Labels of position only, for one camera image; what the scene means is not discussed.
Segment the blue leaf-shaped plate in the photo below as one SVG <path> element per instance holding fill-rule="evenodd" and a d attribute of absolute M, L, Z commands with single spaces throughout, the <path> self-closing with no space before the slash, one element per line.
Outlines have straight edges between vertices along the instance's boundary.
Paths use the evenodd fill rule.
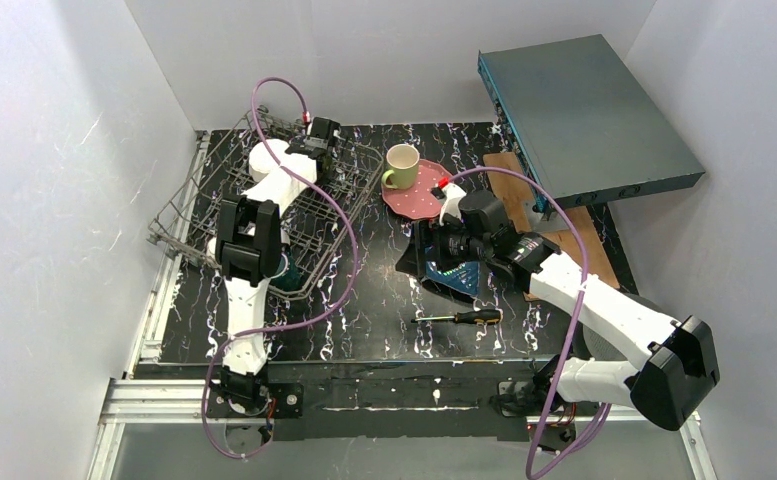
<path fill-rule="evenodd" d="M 439 271 L 434 262 L 425 264 L 422 284 L 438 292 L 453 296 L 475 298 L 479 293 L 480 267 L 478 262 L 463 262 L 457 267 Z"/>

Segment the pink dotted plate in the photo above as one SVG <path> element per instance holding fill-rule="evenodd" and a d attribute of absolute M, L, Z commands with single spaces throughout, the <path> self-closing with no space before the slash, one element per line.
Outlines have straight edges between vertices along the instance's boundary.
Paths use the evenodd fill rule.
<path fill-rule="evenodd" d="M 408 189 L 381 187 L 382 199 L 395 214 L 411 220 L 437 217 L 442 203 L 431 190 L 439 185 L 451 173 L 442 165 L 421 159 L 415 184 Z"/>

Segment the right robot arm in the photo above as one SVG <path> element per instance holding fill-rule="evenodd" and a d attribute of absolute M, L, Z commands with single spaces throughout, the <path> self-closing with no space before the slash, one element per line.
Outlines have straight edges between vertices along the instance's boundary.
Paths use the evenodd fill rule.
<path fill-rule="evenodd" d="M 512 223 L 486 232 L 457 220 L 416 221 L 398 271 L 424 279 L 482 262 L 519 290 L 563 311 L 613 346 L 622 359 L 565 361 L 553 387 L 567 402 L 636 409 L 665 430 L 681 428 L 720 380 L 713 331 L 690 316 L 677 320 L 645 306 L 582 268 L 555 243 L 519 233 Z"/>

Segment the dark green cup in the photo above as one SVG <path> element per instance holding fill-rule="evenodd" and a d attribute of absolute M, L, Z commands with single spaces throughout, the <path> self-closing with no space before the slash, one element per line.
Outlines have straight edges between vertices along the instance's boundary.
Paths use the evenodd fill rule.
<path fill-rule="evenodd" d="M 276 273 L 270 278 L 270 285 L 283 292 L 297 291 L 302 286 L 302 276 L 295 261 L 286 253 L 281 255 Z"/>

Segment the light green mug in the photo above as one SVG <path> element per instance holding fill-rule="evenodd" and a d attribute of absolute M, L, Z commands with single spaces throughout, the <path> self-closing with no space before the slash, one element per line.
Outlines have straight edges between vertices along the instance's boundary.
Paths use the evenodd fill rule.
<path fill-rule="evenodd" d="M 381 178 L 382 186 L 392 190 L 407 190 L 417 179 L 420 153 L 409 144 L 397 144 L 386 153 L 386 171 Z"/>

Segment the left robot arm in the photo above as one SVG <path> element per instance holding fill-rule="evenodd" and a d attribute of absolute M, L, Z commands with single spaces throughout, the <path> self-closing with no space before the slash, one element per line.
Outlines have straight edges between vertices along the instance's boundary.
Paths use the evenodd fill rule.
<path fill-rule="evenodd" d="M 224 278 L 228 298 L 228 333 L 264 326 L 266 297 L 271 281 L 292 271 L 288 235 L 281 217 L 294 200 L 325 174 L 333 160 L 340 124 L 312 119 L 305 138 L 291 144 L 271 139 L 250 154 L 248 168 L 257 183 L 240 194 L 221 199 L 216 236 L 208 252 Z M 264 337 L 245 336 L 224 349 L 220 380 L 212 390 L 227 402 L 257 415 L 270 402 Z"/>

